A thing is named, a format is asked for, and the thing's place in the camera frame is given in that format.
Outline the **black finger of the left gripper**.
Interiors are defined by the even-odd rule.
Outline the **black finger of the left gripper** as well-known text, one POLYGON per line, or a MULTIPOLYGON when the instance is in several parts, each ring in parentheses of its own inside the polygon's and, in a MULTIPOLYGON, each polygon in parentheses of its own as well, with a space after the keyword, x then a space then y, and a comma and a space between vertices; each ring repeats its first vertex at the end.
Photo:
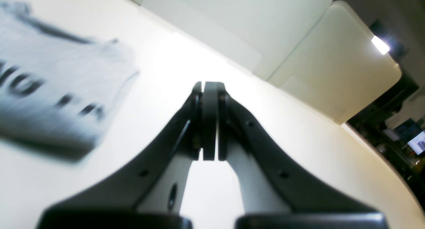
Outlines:
POLYGON ((291 159, 243 105, 217 85, 218 159, 236 173, 245 215, 236 229, 387 229, 384 214, 291 159))

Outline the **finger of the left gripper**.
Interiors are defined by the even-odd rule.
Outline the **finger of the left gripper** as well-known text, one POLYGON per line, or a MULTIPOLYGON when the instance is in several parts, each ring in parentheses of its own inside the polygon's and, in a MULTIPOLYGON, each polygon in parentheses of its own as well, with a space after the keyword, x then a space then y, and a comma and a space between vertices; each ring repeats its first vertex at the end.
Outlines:
POLYGON ((199 159, 202 84, 134 159, 46 209, 38 229, 191 229, 179 215, 190 166, 199 159))

